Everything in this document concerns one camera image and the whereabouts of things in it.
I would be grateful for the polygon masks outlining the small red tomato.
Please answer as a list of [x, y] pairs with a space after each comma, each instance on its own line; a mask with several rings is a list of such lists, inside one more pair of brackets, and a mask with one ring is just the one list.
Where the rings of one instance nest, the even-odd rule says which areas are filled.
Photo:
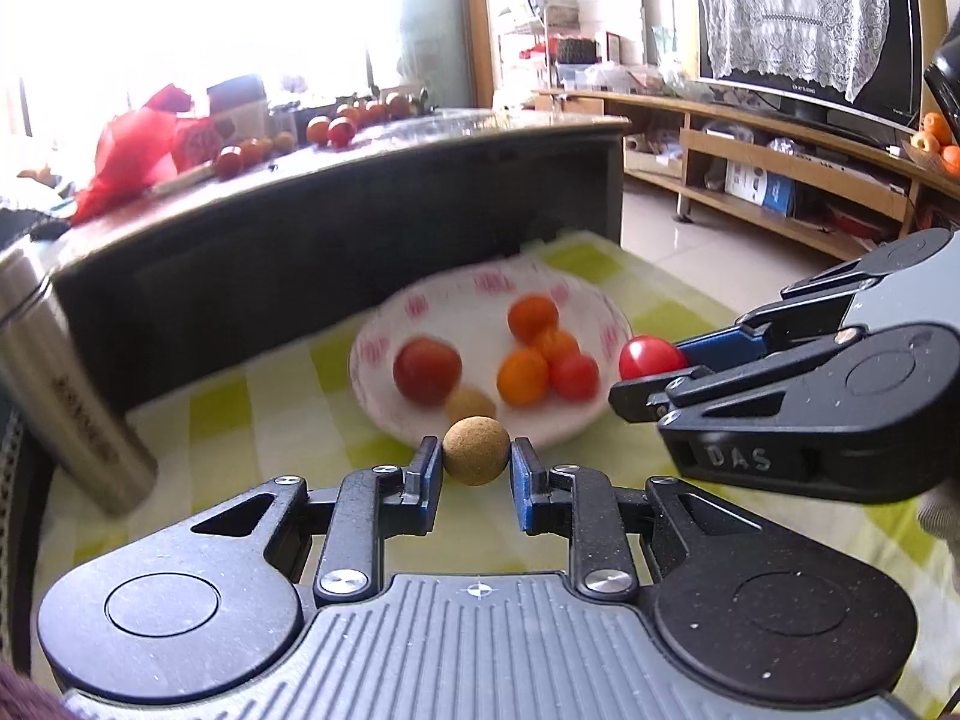
[[571, 353], [550, 367], [550, 383], [553, 392], [565, 400], [592, 400], [601, 385], [599, 366], [592, 356]]

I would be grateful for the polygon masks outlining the round brown longan fruit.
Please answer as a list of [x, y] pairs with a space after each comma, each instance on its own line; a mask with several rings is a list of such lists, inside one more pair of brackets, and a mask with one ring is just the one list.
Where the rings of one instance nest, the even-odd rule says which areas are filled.
[[467, 486], [483, 486], [505, 469], [509, 436], [496, 419], [471, 416], [449, 427], [441, 447], [449, 475]]

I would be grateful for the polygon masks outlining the smooth orange mandarin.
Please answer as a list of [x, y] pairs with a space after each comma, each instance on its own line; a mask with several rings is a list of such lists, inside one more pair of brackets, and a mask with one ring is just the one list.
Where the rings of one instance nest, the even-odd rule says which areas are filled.
[[548, 362], [530, 346], [516, 349], [501, 362], [496, 376], [501, 400], [516, 408], [529, 408], [544, 401], [550, 388]]

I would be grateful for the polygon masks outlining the brown kiwi fruit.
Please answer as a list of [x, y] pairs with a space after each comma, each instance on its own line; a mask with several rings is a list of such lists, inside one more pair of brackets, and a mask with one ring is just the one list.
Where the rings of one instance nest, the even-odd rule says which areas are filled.
[[474, 416], [494, 419], [498, 416], [498, 411], [496, 403], [483, 390], [471, 385], [459, 385], [444, 401], [444, 415], [449, 424], [455, 424]]

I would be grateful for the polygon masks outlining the orange mandarin with stem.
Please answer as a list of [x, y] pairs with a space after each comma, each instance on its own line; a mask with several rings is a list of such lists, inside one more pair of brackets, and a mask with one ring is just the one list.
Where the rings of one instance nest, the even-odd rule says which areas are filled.
[[524, 344], [532, 344], [545, 332], [560, 325], [555, 301], [545, 294], [526, 294], [516, 299], [508, 310], [511, 335]]

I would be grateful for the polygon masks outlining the large red tomato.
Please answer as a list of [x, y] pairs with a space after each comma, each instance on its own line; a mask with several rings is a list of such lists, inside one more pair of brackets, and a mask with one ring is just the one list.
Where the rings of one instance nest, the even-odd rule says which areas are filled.
[[441, 405], [462, 376], [462, 359], [454, 346], [431, 337], [410, 338], [392, 366], [395, 387], [407, 400]]

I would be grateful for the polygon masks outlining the wooden tv cabinet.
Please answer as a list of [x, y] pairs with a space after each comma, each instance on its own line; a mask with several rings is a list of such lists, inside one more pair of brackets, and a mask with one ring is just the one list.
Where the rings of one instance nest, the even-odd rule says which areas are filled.
[[892, 153], [774, 115], [649, 94], [544, 89], [534, 104], [622, 121], [625, 176], [674, 193], [682, 220], [706, 206], [835, 259], [958, 227], [958, 177], [910, 142]]

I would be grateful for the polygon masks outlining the white plate pink flowers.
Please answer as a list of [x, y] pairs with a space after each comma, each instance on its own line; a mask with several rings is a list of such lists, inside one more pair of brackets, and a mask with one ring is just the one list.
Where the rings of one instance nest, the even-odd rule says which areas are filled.
[[[519, 346], [508, 328], [508, 309], [527, 294], [545, 294], [558, 305], [563, 330], [599, 364], [601, 391], [586, 403], [551, 394], [530, 408], [508, 405], [496, 390], [496, 372]], [[407, 445], [449, 426], [443, 406], [421, 406], [394, 382], [395, 356], [407, 341], [430, 337], [446, 343], [462, 361], [460, 382], [488, 395], [501, 424], [539, 449], [579, 436], [608, 410], [607, 392], [619, 380], [619, 353], [631, 337], [622, 309], [581, 278], [530, 257], [464, 266], [425, 278], [378, 307], [359, 330], [350, 351], [350, 383], [364, 413], [384, 433]]]

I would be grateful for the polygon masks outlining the black television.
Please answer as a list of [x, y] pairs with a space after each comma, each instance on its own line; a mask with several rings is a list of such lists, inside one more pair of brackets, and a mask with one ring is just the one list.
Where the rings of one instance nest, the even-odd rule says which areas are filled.
[[698, 21], [705, 80], [919, 122], [919, 0], [698, 0]]

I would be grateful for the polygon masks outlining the dark coffee table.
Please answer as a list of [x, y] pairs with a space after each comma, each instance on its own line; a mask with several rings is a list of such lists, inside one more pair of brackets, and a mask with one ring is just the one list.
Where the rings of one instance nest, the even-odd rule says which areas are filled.
[[434, 273], [568, 231], [617, 239], [625, 122], [446, 110], [141, 199], [53, 246], [89, 377], [128, 411]]

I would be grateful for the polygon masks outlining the white lace cover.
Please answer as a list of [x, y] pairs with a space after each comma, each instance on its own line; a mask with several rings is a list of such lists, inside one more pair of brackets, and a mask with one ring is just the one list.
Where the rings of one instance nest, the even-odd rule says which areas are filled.
[[811, 82], [852, 103], [871, 81], [890, 0], [700, 0], [701, 34], [716, 78], [732, 73]]

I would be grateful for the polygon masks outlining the stainless steel thermos flask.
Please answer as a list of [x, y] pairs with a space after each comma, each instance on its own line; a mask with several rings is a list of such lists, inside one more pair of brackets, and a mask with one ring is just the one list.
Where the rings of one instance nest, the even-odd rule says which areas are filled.
[[89, 377], [43, 248], [28, 236], [2, 250], [2, 385], [103, 511], [127, 514], [151, 493], [156, 460]]

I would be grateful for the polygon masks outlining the red tomato on table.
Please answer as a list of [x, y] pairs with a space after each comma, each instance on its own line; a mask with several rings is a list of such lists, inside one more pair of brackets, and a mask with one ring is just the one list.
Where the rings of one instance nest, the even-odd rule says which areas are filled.
[[337, 117], [327, 125], [327, 143], [332, 148], [343, 149], [352, 144], [358, 128], [348, 117]]

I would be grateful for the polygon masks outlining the dark lidded jar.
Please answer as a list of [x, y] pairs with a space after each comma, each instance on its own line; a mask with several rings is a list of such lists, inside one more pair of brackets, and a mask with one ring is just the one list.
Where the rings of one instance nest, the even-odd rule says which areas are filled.
[[267, 94], [256, 75], [242, 75], [206, 88], [213, 127], [225, 145], [270, 133]]

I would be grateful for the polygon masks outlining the red plastic bag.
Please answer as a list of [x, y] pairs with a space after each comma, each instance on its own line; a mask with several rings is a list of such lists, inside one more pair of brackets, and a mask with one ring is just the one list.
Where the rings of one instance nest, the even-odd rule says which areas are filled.
[[140, 109], [112, 119], [94, 154], [94, 176], [76, 193], [73, 226], [137, 200], [149, 188], [208, 163], [223, 148], [210, 115], [197, 115], [194, 101], [167, 85]]

